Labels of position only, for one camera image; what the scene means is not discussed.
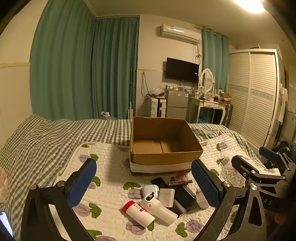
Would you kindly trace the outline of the teal window curtain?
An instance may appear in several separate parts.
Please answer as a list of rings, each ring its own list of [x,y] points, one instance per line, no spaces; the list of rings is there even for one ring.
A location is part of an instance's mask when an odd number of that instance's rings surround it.
[[[126,119],[135,106],[139,17],[96,19],[83,1],[48,1],[30,54],[34,114]]]

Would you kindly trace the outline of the white louvered wardrobe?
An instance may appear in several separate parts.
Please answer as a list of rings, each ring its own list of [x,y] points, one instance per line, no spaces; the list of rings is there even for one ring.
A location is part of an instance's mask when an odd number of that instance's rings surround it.
[[[275,49],[237,50],[229,55],[229,128],[255,149],[267,146],[278,110],[280,69]]]

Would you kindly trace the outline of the light blue earbuds case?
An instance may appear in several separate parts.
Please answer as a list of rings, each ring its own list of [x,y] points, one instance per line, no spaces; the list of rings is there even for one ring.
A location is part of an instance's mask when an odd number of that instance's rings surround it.
[[[159,198],[159,187],[157,185],[145,185],[142,188],[142,195],[143,197],[147,196],[148,194],[151,194],[154,192],[154,196],[156,199]]]

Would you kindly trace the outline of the small grey refrigerator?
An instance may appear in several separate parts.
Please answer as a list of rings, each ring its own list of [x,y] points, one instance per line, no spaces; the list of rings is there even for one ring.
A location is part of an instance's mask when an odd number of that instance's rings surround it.
[[[189,99],[188,91],[165,90],[166,117],[185,119]]]

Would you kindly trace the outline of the white handheld device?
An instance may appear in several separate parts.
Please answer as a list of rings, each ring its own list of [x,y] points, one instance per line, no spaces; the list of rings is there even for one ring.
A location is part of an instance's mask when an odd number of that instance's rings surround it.
[[[154,192],[147,194],[139,205],[148,213],[159,218],[168,225],[171,225],[178,218],[177,214],[167,209],[158,199],[156,199]]]

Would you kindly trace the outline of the grey checkered bed sheet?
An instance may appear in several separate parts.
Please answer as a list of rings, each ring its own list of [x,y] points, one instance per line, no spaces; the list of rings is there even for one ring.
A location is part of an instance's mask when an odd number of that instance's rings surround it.
[[[1,210],[10,219],[14,238],[20,239],[23,207],[32,184],[54,184],[83,144],[103,143],[128,149],[129,142],[128,120],[50,121],[38,115],[27,118],[1,150],[1,167],[9,182]]]

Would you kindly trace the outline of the red capped white bottle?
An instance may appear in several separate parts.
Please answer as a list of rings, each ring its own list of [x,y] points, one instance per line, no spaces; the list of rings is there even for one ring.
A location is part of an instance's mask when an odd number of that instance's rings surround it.
[[[123,207],[123,211],[127,213],[134,221],[144,228],[147,228],[155,217],[148,213],[144,208],[139,206],[133,200],[128,201]]]

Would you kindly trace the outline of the white wall air conditioner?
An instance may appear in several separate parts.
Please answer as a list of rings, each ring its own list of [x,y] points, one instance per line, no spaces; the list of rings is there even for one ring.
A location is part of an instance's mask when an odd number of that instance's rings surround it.
[[[191,44],[199,44],[202,39],[202,35],[198,32],[184,29],[181,27],[177,27],[174,25],[162,24],[160,26],[161,37],[174,39],[181,42],[191,43]]]

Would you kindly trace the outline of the smartphone screen corner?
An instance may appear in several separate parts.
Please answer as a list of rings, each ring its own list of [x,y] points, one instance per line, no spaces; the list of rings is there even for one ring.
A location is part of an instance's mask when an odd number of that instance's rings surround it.
[[[0,219],[1,219],[1,222],[3,223],[4,227],[9,232],[9,234],[13,237],[13,230],[11,228],[9,219],[8,219],[8,217],[7,217],[7,215],[6,215],[6,213],[4,211],[0,212]]]

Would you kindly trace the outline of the teal right curtain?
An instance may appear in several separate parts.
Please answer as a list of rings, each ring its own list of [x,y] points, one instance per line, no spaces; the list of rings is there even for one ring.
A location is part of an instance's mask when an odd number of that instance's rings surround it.
[[[228,37],[214,33],[211,29],[202,30],[203,68],[209,68],[215,77],[215,88],[227,92],[229,73]]]

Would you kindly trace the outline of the white square charger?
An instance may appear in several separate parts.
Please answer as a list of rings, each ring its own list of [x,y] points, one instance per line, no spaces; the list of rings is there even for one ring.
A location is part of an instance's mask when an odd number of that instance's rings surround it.
[[[167,208],[174,205],[175,190],[171,188],[161,188],[159,190],[158,200]]]

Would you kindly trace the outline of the black cylindrical speaker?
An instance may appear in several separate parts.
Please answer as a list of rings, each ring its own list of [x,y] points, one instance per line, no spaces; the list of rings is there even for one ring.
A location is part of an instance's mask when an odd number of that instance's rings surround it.
[[[172,211],[173,213],[177,214],[178,217],[183,216],[184,214],[186,214],[188,212],[188,209],[186,209],[185,207],[183,207],[177,200],[173,200],[173,206],[172,207],[168,207],[168,209],[170,211]]]

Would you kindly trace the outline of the grey 65w charger block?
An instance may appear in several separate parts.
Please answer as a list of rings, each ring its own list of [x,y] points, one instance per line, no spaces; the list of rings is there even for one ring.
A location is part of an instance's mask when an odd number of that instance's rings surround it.
[[[187,186],[179,186],[175,189],[175,200],[184,208],[190,209],[196,202],[196,195]]]

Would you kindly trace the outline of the white ribbed suitcase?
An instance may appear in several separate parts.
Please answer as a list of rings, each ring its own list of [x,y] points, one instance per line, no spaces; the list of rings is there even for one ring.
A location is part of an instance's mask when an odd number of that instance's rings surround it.
[[[151,97],[147,100],[147,116],[151,118],[166,117],[167,100],[164,97]]]

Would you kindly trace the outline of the black flat phone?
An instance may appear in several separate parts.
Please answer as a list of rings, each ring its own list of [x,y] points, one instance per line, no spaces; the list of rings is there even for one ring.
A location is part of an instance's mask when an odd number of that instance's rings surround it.
[[[159,189],[170,189],[170,186],[161,177],[151,180],[151,184],[157,185]]]

